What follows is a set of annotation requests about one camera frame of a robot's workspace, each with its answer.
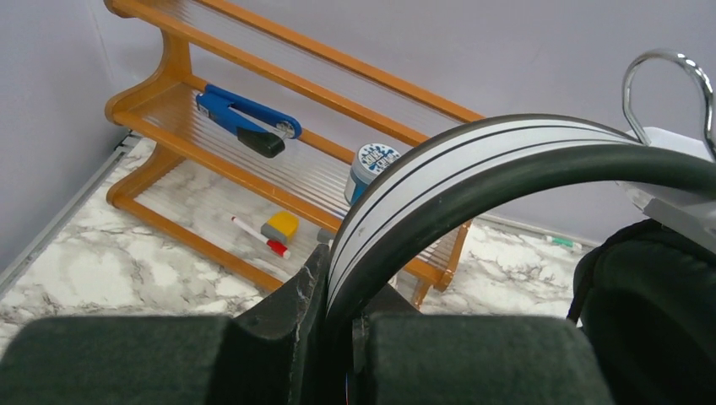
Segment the white wall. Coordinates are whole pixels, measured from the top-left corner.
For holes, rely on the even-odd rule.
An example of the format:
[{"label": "white wall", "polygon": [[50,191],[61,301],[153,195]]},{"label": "white wall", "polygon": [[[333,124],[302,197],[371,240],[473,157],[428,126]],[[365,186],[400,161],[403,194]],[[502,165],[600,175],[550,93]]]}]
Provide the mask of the white wall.
[{"label": "white wall", "polygon": [[112,88],[84,0],[4,2],[0,15],[0,271],[121,139]]},{"label": "white wall", "polygon": [[[713,0],[234,0],[487,116],[550,112],[622,130],[621,77],[642,51],[685,52],[716,76]],[[160,56],[159,33],[94,4],[111,74],[123,89],[146,78]],[[372,131],[265,80],[199,52],[197,70],[218,85],[296,115],[321,134],[358,144]],[[645,125],[698,136],[697,94],[678,68],[645,65],[635,80]],[[497,214],[600,240],[641,217],[612,184],[580,185],[511,202]]]}]

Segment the white marker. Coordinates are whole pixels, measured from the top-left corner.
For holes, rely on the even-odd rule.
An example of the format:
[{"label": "white marker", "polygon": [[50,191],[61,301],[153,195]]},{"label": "white marker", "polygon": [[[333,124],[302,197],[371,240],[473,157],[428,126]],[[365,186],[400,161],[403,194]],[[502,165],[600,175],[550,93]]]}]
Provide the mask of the white marker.
[{"label": "white marker", "polygon": [[239,228],[245,230],[249,235],[260,240],[277,255],[283,257],[284,259],[288,259],[290,257],[290,251],[283,243],[278,242],[277,240],[270,240],[266,236],[261,235],[261,233],[249,226],[247,223],[238,219],[236,216],[231,217],[231,222],[238,225]]}]

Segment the yellow sponge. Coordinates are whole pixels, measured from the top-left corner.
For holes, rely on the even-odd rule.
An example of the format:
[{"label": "yellow sponge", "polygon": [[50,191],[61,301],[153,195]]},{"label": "yellow sponge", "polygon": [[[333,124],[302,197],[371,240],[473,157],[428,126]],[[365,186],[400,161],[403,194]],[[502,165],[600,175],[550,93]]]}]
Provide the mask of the yellow sponge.
[{"label": "yellow sponge", "polygon": [[287,211],[275,214],[261,226],[261,234],[287,245],[298,230],[298,218]]}]

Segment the black headphones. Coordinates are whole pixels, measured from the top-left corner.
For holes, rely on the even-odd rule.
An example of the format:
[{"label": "black headphones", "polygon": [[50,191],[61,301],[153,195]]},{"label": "black headphones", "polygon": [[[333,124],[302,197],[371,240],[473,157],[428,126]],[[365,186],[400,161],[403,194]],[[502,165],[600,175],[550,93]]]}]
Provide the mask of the black headphones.
[{"label": "black headphones", "polygon": [[[626,84],[643,60],[632,64]],[[638,139],[568,116],[500,116],[410,150],[368,187],[332,245],[325,343],[336,352],[350,344],[350,321],[400,268],[447,232],[513,199],[591,181],[648,183],[716,199],[716,165],[647,147],[639,142],[643,131],[635,132]],[[581,315],[616,397],[694,403],[716,393],[711,251],[650,219],[591,251],[578,265],[574,290],[569,318]],[[684,397],[684,390],[693,395]]]}]

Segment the black foam padding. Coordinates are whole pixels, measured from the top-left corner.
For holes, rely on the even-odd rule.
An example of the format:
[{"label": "black foam padding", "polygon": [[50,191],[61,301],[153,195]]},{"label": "black foam padding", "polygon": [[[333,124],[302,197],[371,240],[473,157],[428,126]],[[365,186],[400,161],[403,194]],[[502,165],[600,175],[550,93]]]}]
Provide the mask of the black foam padding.
[{"label": "black foam padding", "polygon": [[589,273],[584,331],[620,403],[716,396],[716,255],[658,227],[586,256],[575,284]]},{"label": "black foam padding", "polygon": [[0,362],[0,404],[298,404],[320,386],[328,247],[235,320],[74,317],[30,323]]},{"label": "black foam padding", "polygon": [[408,300],[403,298],[403,295],[400,295],[390,284],[385,284],[370,302],[368,302],[366,307],[363,308],[363,316],[385,312],[420,314],[420,311],[408,302]]},{"label": "black foam padding", "polygon": [[531,316],[371,318],[371,404],[612,404],[586,337]]},{"label": "black foam padding", "polygon": [[582,313],[582,308],[584,307],[584,301],[587,299],[589,291],[594,286],[594,265],[602,253],[608,251],[612,246],[622,243],[624,240],[630,240],[643,233],[661,230],[661,228],[662,224],[654,221],[653,219],[645,219],[644,221],[637,222],[620,229],[605,240],[601,246],[595,247],[592,251],[584,255],[574,270],[572,285],[574,298],[572,299],[572,304],[569,307],[567,319],[577,323],[577,320]]},{"label": "black foam padding", "polygon": [[0,363],[0,403],[245,403],[239,334],[223,316],[34,321]]}]

